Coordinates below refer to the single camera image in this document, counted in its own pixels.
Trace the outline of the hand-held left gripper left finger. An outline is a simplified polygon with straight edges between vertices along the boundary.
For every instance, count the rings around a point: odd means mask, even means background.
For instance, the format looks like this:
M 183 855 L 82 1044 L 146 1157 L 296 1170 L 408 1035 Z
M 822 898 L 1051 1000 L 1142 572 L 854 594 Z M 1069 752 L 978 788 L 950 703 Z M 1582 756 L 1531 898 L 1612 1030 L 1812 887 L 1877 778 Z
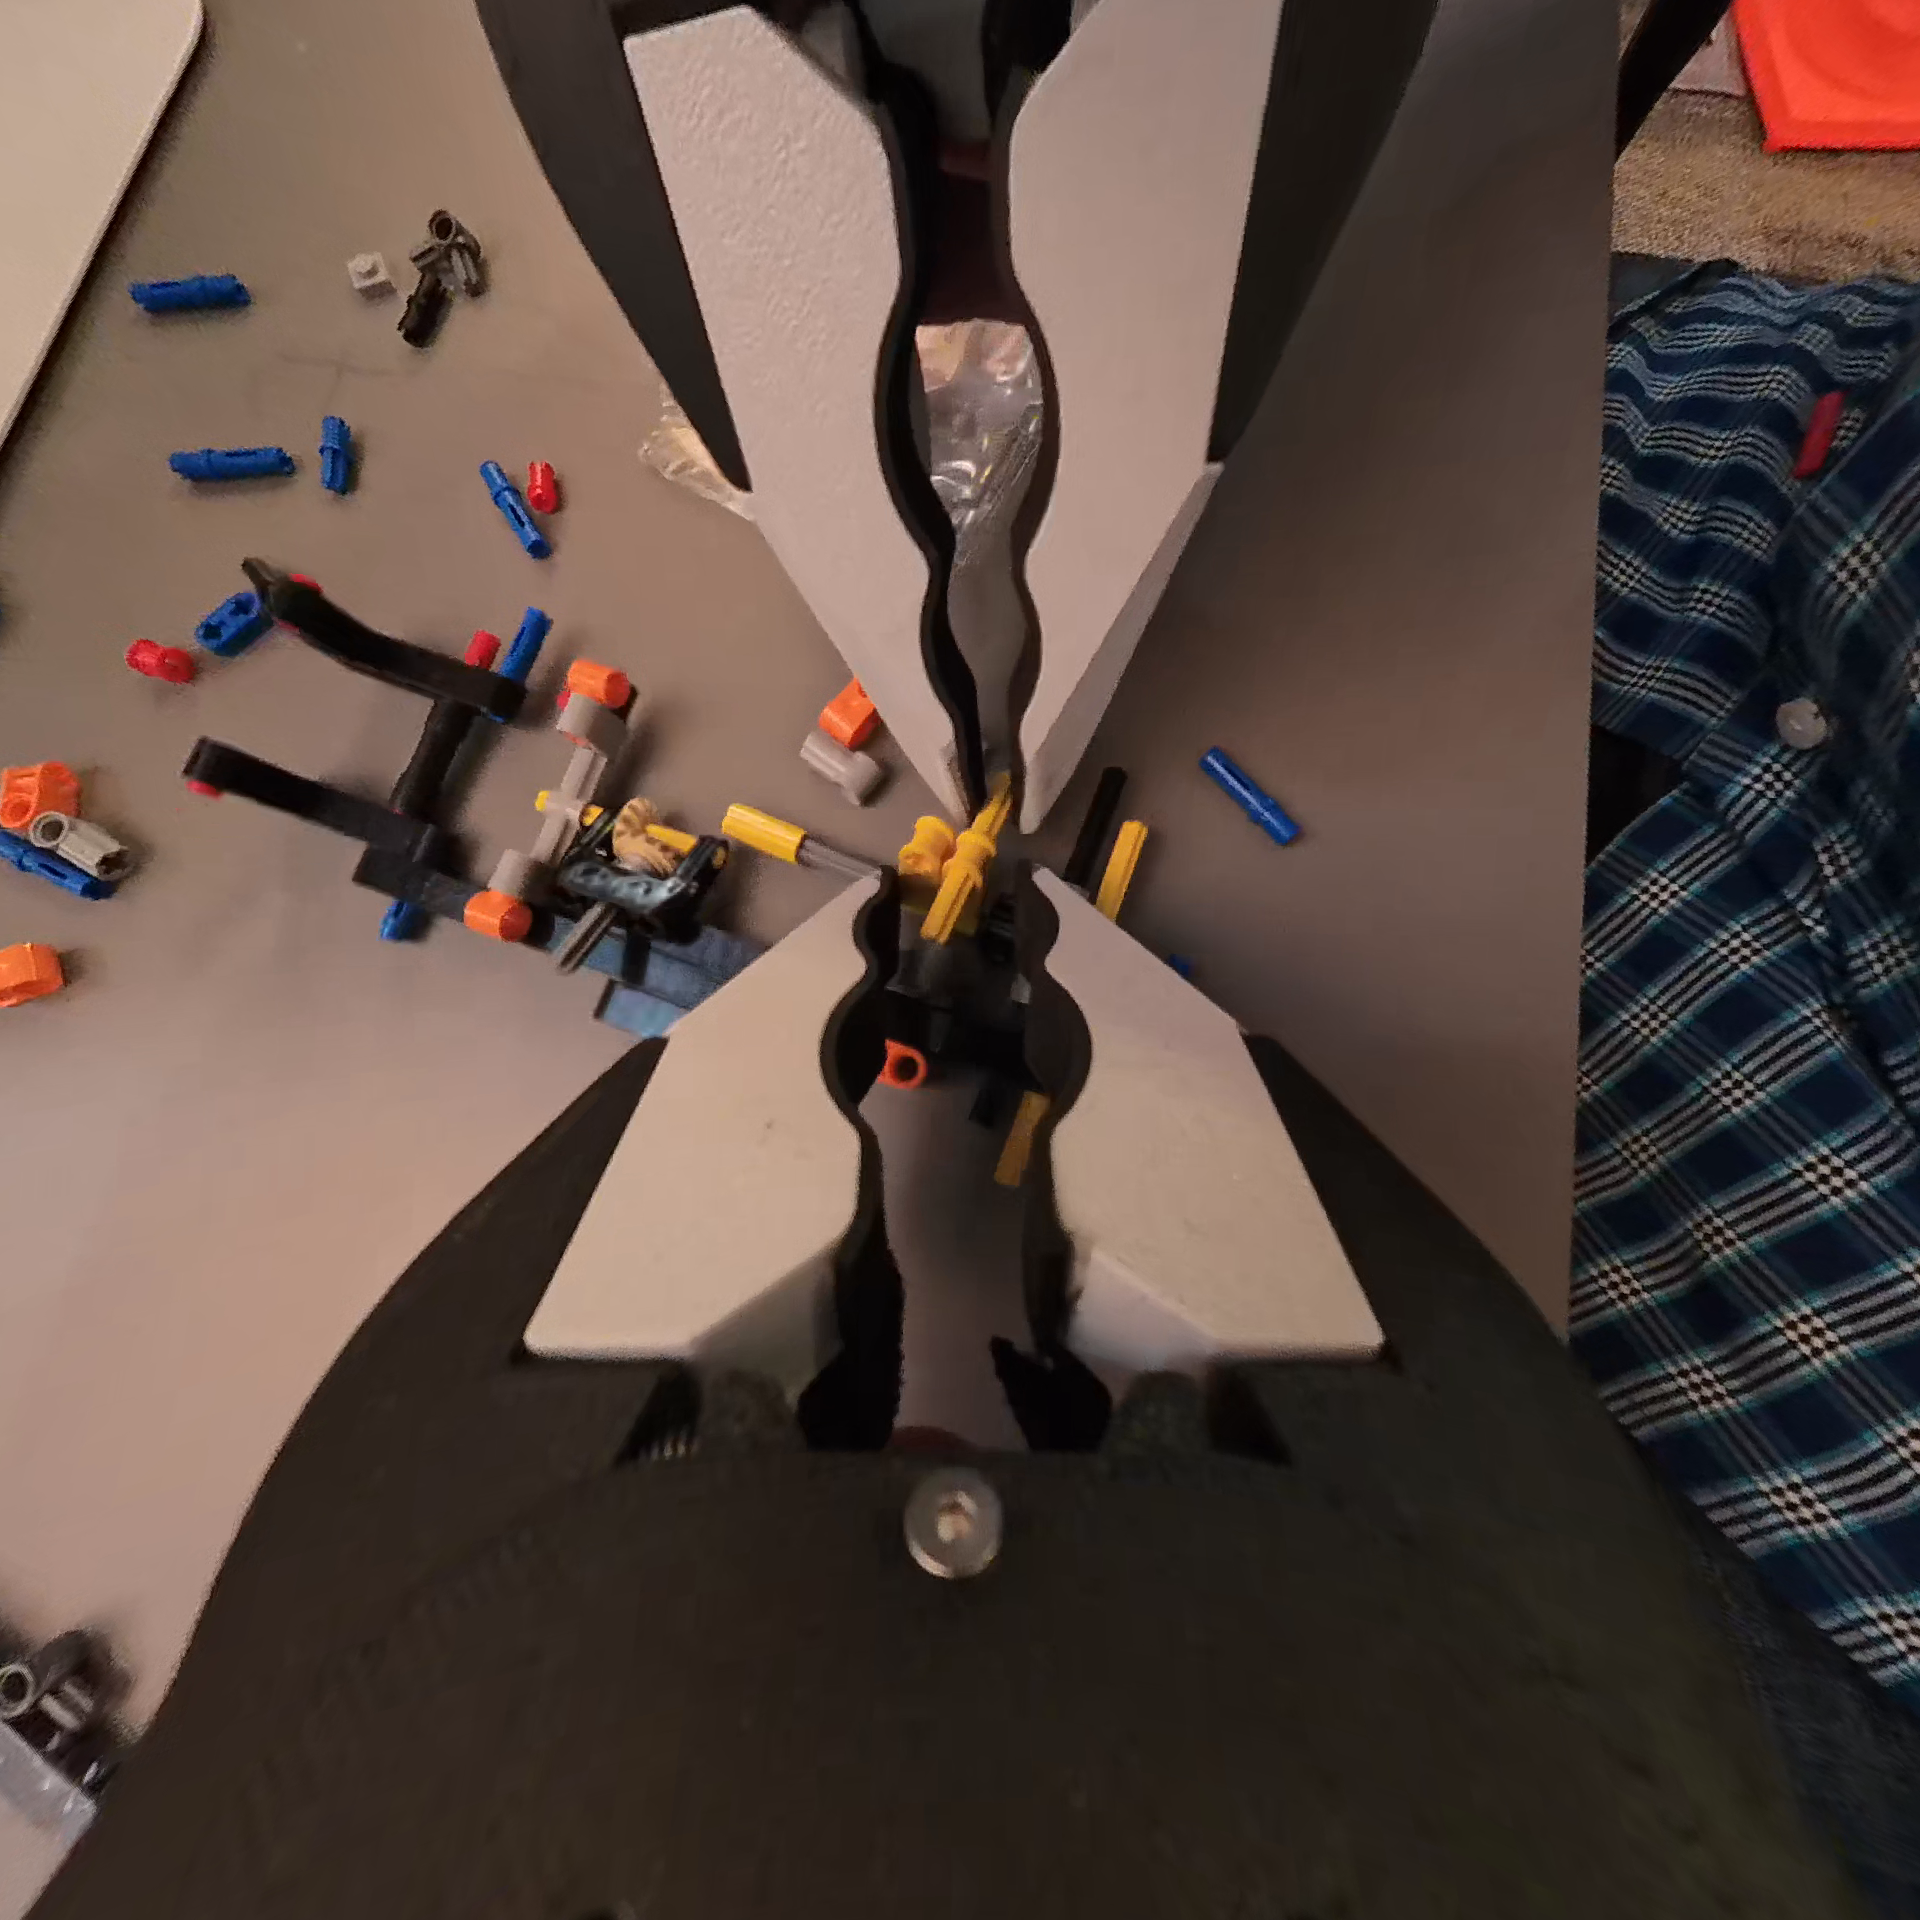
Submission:
M 886 1448 L 904 1283 L 862 1098 L 895 965 L 900 882 L 862 876 L 660 1039 L 532 1356 L 754 1374 L 810 1448 Z

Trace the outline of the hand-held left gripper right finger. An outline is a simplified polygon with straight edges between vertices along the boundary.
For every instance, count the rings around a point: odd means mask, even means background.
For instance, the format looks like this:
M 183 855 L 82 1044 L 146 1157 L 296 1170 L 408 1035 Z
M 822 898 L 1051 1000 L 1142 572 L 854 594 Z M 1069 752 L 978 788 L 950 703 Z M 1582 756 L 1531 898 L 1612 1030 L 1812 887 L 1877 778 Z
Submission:
M 1019 869 L 1028 1341 L 994 1342 L 1032 1452 L 1098 1452 L 1116 1384 L 1378 1364 L 1385 1333 L 1249 1035 L 1051 869 Z

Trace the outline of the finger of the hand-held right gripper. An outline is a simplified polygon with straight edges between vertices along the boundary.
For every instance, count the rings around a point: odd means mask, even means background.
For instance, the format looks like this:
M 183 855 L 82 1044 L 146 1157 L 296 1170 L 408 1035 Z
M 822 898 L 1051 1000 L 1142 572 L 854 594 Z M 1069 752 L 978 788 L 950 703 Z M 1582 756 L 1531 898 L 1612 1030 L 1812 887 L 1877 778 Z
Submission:
M 1085 758 L 1219 478 L 1219 357 L 1282 6 L 1094 6 L 1009 135 L 1009 259 L 1048 357 L 1024 551 L 1040 675 L 1019 826 Z
M 754 524 L 946 812 L 985 798 L 950 515 L 914 443 L 894 115 L 749 6 L 624 31 Z

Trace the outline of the yellow lego connector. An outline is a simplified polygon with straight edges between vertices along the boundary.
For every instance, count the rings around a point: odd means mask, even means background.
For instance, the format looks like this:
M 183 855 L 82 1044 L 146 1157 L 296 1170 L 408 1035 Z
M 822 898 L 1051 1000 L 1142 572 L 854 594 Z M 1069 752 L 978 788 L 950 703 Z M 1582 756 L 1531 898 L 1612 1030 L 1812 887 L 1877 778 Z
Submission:
M 900 908 L 919 915 L 919 939 L 946 948 L 978 928 L 989 898 L 995 843 L 1017 812 L 1013 778 L 1001 772 L 974 825 L 950 826 L 941 816 L 914 816 L 895 855 Z

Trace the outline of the black and blue lego model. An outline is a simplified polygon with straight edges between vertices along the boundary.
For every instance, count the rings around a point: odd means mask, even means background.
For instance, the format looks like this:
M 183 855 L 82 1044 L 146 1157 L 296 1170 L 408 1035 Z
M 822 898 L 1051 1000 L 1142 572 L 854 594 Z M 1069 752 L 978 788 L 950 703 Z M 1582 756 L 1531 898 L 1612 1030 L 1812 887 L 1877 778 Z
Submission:
M 708 923 L 728 858 L 746 848 L 740 833 L 688 837 L 646 825 L 635 837 L 664 858 L 664 869 L 614 858 L 620 833 L 592 792 L 624 756 L 635 696 L 620 669 L 597 662 L 568 666 L 552 707 L 573 758 L 565 787 L 537 798 L 537 848 L 501 855 L 490 882 L 456 869 L 456 848 L 442 825 L 451 787 L 474 752 L 523 716 L 526 681 L 551 637 L 546 613 L 532 607 L 511 644 L 478 633 L 460 658 L 446 658 L 352 624 L 316 581 L 292 576 L 272 626 L 425 703 L 392 792 L 368 799 L 214 738 L 195 738 L 182 780 L 352 843 L 352 882 L 383 899 L 387 943 L 411 943 L 431 923 L 460 923 L 501 948 L 541 951 L 560 975 L 608 976 L 599 1019 L 631 1039 L 660 1039 L 765 951 L 759 939 Z

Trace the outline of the black lego axle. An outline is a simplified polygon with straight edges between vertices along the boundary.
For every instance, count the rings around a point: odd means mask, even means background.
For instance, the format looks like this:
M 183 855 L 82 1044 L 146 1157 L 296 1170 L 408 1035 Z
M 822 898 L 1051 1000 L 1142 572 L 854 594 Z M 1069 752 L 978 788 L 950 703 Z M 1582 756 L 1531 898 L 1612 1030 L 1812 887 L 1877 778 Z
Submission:
M 1090 808 L 1081 812 L 1069 858 L 1062 867 L 1062 882 L 1077 888 L 1081 898 L 1094 898 L 1098 887 L 1098 867 L 1109 848 L 1109 837 L 1116 826 L 1116 812 L 1123 799 L 1127 770 L 1123 766 L 1103 766 L 1098 772 Z

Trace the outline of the light grey lego beam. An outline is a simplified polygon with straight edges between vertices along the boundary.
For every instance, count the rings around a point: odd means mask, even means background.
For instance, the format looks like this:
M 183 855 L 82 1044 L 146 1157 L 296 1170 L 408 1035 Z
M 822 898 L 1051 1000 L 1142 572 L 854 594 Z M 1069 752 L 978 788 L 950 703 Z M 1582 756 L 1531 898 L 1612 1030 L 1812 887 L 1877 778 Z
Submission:
M 15 1723 L 2 1723 L 2 1804 L 50 1837 L 63 1854 L 70 1854 L 96 1819 L 96 1793 L 86 1778 L 70 1775 Z

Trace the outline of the clear plastic bag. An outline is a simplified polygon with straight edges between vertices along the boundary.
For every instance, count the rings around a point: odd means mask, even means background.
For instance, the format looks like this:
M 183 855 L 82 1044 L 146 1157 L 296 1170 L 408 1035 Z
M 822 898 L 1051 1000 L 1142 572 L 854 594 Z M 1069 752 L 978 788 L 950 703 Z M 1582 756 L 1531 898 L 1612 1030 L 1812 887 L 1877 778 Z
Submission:
M 1041 439 L 1041 375 L 1019 322 L 924 322 L 919 415 L 924 465 L 956 544 L 1013 515 Z M 682 404 L 660 390 L 660 415 L 637 443 L 637 465 L 682 493 L 754 519 L 749 493 L 710 462 Z

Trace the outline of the pale rounded board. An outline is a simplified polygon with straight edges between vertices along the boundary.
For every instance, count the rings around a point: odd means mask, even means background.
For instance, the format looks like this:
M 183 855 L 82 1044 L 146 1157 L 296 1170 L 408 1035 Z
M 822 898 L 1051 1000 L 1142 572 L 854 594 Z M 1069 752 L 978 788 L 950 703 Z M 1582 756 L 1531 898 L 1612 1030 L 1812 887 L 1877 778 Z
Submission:
M 204 6 L 2 6 L 2 436 L 204 40 Z

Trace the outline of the blue plaid shirt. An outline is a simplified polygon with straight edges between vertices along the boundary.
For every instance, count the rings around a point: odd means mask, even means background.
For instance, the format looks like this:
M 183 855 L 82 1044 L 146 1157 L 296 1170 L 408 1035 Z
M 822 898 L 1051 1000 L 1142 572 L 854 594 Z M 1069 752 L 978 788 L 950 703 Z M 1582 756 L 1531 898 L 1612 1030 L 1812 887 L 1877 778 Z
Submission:
M 1848 407 L 1795 481 L 1812 402 Z M 1916 1714 L 1916 286 L 1703 262 L 1609 322 L 1568 1342 Z

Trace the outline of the black metal bar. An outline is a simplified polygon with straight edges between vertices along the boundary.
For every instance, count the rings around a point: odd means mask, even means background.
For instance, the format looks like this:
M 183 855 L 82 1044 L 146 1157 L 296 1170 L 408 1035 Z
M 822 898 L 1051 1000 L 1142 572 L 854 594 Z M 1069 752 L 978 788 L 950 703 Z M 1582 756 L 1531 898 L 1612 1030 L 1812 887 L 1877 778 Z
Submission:
M 1707 47 L 1726 7 L 1730 0 L 1639 7 L 1616 65 L 1616 158 L 1635 144 L 1681 71 Z

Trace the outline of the orange plastic object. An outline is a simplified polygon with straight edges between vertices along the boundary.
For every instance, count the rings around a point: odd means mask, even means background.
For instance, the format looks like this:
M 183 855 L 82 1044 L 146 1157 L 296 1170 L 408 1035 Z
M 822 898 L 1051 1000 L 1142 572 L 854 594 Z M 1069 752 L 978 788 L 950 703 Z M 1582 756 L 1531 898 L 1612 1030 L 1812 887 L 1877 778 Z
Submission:
M 1730 6 L 1764 156 L 1916 152 L 1916 6 Z

